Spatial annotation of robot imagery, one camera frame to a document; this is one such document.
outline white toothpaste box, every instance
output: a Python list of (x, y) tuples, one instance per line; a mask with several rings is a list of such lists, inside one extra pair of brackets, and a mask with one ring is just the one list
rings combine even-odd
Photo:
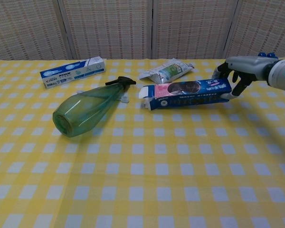
[(98, 56), (44, 70), (40, 72), (40, 75), (48, 89), (102, 72), (105, 72), (105, 62)]

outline toothpaste box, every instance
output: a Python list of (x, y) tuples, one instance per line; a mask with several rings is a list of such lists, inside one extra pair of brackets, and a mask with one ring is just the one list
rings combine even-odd
[(153, 110), (164, 107), (228, 102), (229, 100), (220, 96), (231, 91), (232, 88), (226, 78), (208, 79), (147, 85), (140, 90), (139, 98), (145, 98), (145, 107)]
[(102, 72), (105, 72), (104, 60), (100, 57), (94, 57), (44, 70), (40, 72), (40, 75), (46, 89), (48, 89)]

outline yellow checkered tablecloth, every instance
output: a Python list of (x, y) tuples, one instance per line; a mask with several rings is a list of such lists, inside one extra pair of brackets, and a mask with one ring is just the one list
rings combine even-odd
[[(285, 92), (255, 82), (223, 104), (149, 111), (138, 74), (165, 60), (107, 60), (46, 90), (73, 61), (0, 61), (0, 228), (285, 227)], [(207, 79), (223, 60), (186, 60)], [(91, 132), (60, 134), (55, 108), (118, 76), (137, 81)]]

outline robotic hand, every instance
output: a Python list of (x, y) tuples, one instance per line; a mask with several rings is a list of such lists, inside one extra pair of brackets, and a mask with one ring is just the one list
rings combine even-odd
[(236, 82), (238, 77), (240, 82), (231, 93), (221, 95), (224, 99), (238, 97), (253, 81), (267, 81), (269, 86), (285, 90), (285, 59), (259, 56), (229, 57), (215, 69), (212, 78), (227, 78), (231, 71), (234, 71), (232, 82)]

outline black spray nozzle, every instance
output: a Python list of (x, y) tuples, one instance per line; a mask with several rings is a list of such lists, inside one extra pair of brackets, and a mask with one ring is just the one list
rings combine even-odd
[(124, 89), (126, 89), (129, 85), (135, 85), (136, 84), (135, 81), (133, 81), (132, 79), (130, 79), (128, 77), (120, 76), (120, 77), (118, 77), (118, 79), (116, 79), (114, 81), (106, 82), (105, 85), (109, 86), (109, 85), (112, 85), (112, 84), (115, 84), (115, 83), (122, 84), (124, 86), (123, 87)]

